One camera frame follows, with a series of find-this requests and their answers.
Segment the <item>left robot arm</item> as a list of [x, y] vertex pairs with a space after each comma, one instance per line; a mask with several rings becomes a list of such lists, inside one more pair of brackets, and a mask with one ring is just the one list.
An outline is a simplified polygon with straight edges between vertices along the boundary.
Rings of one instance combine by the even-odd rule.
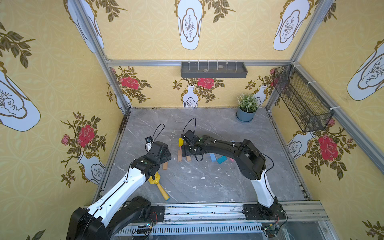
[[128, 224], [148, 218], [151, 202], [143, 197], [125, 202], [147, 180], [153, 179], [161, 164], [171, 160], [167, 144], [155, 141], [147, 154], [133, 160], [127, 173], [88, 208], [76, 209], [70, 218], [68, 240], [109, 240]]

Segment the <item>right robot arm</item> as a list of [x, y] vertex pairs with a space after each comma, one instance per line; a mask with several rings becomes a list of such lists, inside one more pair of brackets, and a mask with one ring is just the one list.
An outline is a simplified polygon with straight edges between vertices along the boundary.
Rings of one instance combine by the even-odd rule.
[[241, 174], [252, 182], [258, 197], [258, 203], [271, 209], [278, 203], [267, 177], [266, 155], [261, 153], [249, 140], [227, 142], [208, 135], [199, 137], [188, 131], [182, 135], [182, 156], [203, 157], [205, 154], [218, 154], [233, 159]]

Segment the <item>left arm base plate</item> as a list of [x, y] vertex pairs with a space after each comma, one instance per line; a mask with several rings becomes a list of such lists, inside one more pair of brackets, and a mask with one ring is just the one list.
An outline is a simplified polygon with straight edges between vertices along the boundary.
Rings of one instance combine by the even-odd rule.
[[153, 223], [162, 223], [165, 217], [164, 206], [150, 206], [145, 213], [145, 220]]

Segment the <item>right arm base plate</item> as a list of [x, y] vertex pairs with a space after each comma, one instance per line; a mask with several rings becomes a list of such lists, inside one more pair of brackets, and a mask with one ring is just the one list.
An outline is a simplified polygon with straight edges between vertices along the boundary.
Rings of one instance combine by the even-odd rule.
[[281, 204], [273, 204], [271, 207], [265, 207], [261, 204], [245, 204], [242, 213], [246, 220], [267, 220], [277, 222], [286, 220], [286, 214]]

